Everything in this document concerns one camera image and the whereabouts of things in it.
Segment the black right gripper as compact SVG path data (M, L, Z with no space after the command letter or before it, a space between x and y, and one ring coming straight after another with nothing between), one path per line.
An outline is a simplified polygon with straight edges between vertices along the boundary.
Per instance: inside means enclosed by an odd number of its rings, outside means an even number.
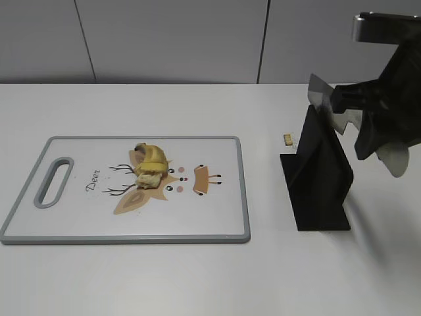
M387 143L419 142L420 42L401 44L378 79L337 85L330 104L336 114L363 111L355 142L358 160L367 159Z

